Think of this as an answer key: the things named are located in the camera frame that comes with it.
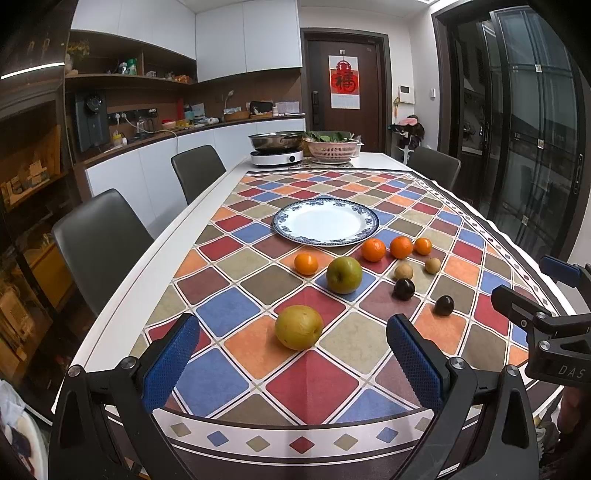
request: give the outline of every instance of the potted plant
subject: potted plant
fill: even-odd
[[[74,61],[80,61],[88,55],[90,55],[88,40],[68,43],[65,60],[66,75],[78,75],[78,70],[74,69]]]

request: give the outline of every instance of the electrical outlet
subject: electrical outlet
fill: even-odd
[[[120,115],[121,119],[127,119],[131,122],[136,122],[139,117],[147,117],[147,118],[156,118],[158,116],[158,109],[157,108],[141,108],[138,110],[126,110],[125,112],[115,112],[109,113],[107,115],[107,122],[109,125],[117,125],[117,115]]]

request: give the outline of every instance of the blue gripper pad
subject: blue gripper pad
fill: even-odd
[[[581,271],[578,267],[544,255],[540,258],[540,271],[552,280],[559,281],[572,288],[577,288],[581,281]]]
[[[421,405],[435,413],[440,411],[443,407],[441,379],[397,315],[388,320],[386,336]]]
[[[198,342],[199,322],[191,315],[144,377],[142,402],[147,412],[164,407]]]

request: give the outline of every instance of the green apple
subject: green apple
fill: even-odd
[[[326,270],[326,282],[335,293],[346,294],[361,285],[363,271],[359,262],[352,257],[335,258]]]

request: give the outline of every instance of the red poster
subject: red poster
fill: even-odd
[[[357,57],[329,55],[330,107],[359,110]]]

